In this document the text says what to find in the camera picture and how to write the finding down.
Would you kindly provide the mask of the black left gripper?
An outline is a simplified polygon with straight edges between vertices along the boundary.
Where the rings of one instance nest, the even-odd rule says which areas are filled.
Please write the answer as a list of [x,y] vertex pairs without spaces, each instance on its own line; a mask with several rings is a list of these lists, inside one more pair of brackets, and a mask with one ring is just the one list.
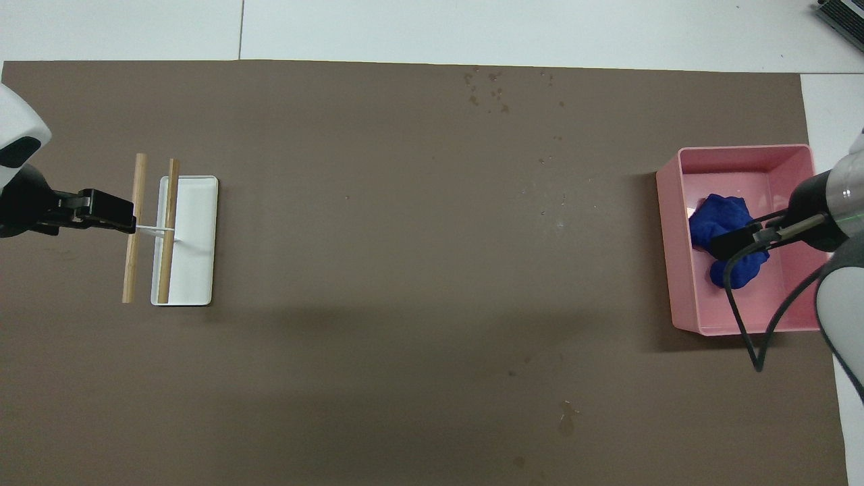
[[135,205],[101,190],[83,190],[79,194],[53,191],[31,165],[22,166],[2,190],[2,238],[28,231],[57,236],[61,228],[86,230],[86,223],[102,230],[135,234]]

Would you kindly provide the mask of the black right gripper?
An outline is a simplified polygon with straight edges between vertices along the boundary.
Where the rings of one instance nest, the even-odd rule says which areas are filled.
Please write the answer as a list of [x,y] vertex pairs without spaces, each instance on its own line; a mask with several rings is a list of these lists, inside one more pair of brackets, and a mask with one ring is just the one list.
[[709,241],[709,254],[717,261],[728,261],[748,247],[750,250],[745,255],[768,252],[770,243],[765,243],[759,239],[760,229],[758,227],[781,227],[784,218],[786,218],[787,225],[794,225],[819,215],[819,213],[825,215],[823,223],[794,235],[790,241],[803,241],[818,251],[836,251],[842,243],[848,240],[848,236],[843,233],[830,215],[826,196],[829,176],[830,172],[827,170],[797,185],[790,195],[787,209],[751,219],[746,227],[713,237]]

